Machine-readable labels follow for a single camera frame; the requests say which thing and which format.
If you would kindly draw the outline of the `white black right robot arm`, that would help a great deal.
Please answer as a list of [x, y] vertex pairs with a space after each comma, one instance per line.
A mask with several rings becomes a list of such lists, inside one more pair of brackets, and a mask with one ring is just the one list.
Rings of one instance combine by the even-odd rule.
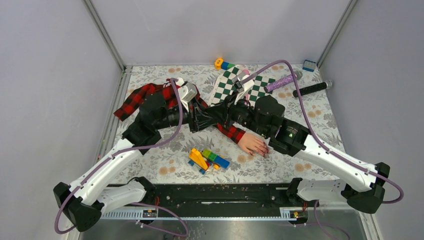
[[307, 180], [295, 178], [287, 190], [287, 201], [299, 206], [304, 201], [346, 203], [355, 210], [374, 214], [382, 205], [385, 181], [390, 167], [380, 162], [366, 163], [315, 139], [312, 131], [284, 117], [285, 107], [270, 96], [257, 99], [254, 106], [243, 100], [234, 102], [228, 96], [224, 101], [204, 110], [212, 121], [224, 127], [234, 123], [269, 139], [268, 145], [276, 152], [309, 161], [338, 177], [337, 180]]

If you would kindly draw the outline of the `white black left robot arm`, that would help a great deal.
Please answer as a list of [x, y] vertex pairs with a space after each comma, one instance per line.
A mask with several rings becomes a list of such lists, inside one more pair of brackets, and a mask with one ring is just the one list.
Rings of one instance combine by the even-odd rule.
[[85, 232], [92, 228], [104, 213], [127, 204], [140, 202], [144, 206], [152, 204], [155, 192], [134, 180], [124, 186], [106, 191], [107, 185], [136, 158], [148, 150], [163, 146], [171, 139], [160, 142], [160, 129], [176, 126], [172, 135], [176, 137], [182, 125], [196, 133], [219, 123], [214, 107], [205, 107], [193, 97], [190, 101], [177, 97], [177, 105], [169, 108], [164, 96], [154, 93], [145, 97], [132, 124], [124, 131], [116, 145], [85, 174], [70, 184], [59, 182], [53, 188], [53, 194], [59, 212], [55, 224], [61, 215], [72, 223], [71, 229]]

